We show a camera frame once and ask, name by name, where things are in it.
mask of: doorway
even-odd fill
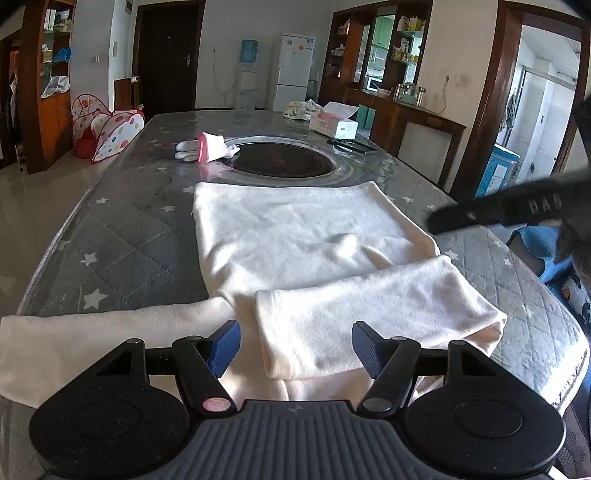
[[[523,26],[551,32],[566,37],[569,41],[580,43],[579,68],[572,103],[578,105],[584,100],[591,48],[590,25],[579,17],[548,8],[500,1],[491,60],[480,105],[462,162],[450,191],[451,197],[455,200],[474,198],[489,165],[495,141],[498,140],[499,125],[506,114],[506,106],[512,93]],[[559,151],[554,157],[556,160],[553,161],[552,173],[564,169],[576,134],[577,127],[571,112],[572,109],[569,111],[566,132],[563,135]]]
[[[21,31],[0,41],[0,168],[17,162],[16,146],[21,143],[17,96]]]
[[[581,43],[524,25],[505,115],[477,197],[549,177],[573,107]]]
[[[134,75],[145,116],[195,110],[204,1],[140,5]]]

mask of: plastic bag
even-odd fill
[[[308,100],[307,102],[290,102],[285,112],[283,112],[283,116],[291,120],[306,120],[309,122],[312,118],[312,112],[321,111],[322,107],[313,100]]]
[[[66,93],[68,90],[70,90],[70,79],[68,77],[51,77],[41,98],[47,98],[56,93]]]

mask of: wooden counter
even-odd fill
[[[369,139],[394,157],[398,156],[404,132],[409,122],[450,134],[452,140],[447,149],[443,168],[437,181],[437,186],[443,189],[453,161],[456,158],[462,134],[466,129],[464,125],[436,115],[424,108],[395,102],[391,98],[380,97],[368,90],[357,90],[348,87],[345,89],[342,101],[347,105],[364,105],[375,110],[374,124]]]

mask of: tiled floor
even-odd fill
[[[69,153],[31,176],[16,164],[0,170],[0,317],[16,312],[47,246],[111,161],[91,165]]]

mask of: wooden cabinet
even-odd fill
[[[43,158],[49,167],[72,148],[70,92],[41,99],[39,119]]]
[[[49,58],[70,45],[70,33],[45,28],[46,12],[69,11],[74,18],[76,0],[34,0],[26,3],[21,29],[18,74],[19,113],[27,171],[47,170],[72,148],[72,107],[70,92],[41,98],[52,76],[69,76],[69,63]]]
[[[466,129],[464,125],[455,123],[423,108],[351,88],[345,89],[343,103],[365,107],[362,109],[362,115],[367,112],[368,116],[362,119],[365,121],[366,128],[368,124],[372,125],[369,139],[394,157],[397,157],[400,152],[404,132],[409,123],[450,134],[452,139],[437,181],[437,186],[443,189],[456,158],[460,140]],[[369,118],[369,112],[372,109],[374,110],[374,117]]]
[[[425,23],[424,43],[432,5],[433,0],[391,0],[335,13],[324,61],[319,103],[325,105],[329,101],[339,101],[339,96],[343,95],[347,87],[362,89],[367,85],[365,80],[368,71],[372,77],[382,79],[381,88],[385,90],[404,83],[407,76],[414,77],[416,81],[423,59],[423,49],[418,52],[418,63],[413,63],[412,70],[409,70],[407,75],[410,64],[392,60],[393,49],[400,48],[403,38],[403,35],[396,31],[396,26],[402,15],[408,18],[419,17]],[[349,31],[343,35],[345,25],[349,26]],[[345,54],[340,57],[331,55],[341,44],[345,46]]]

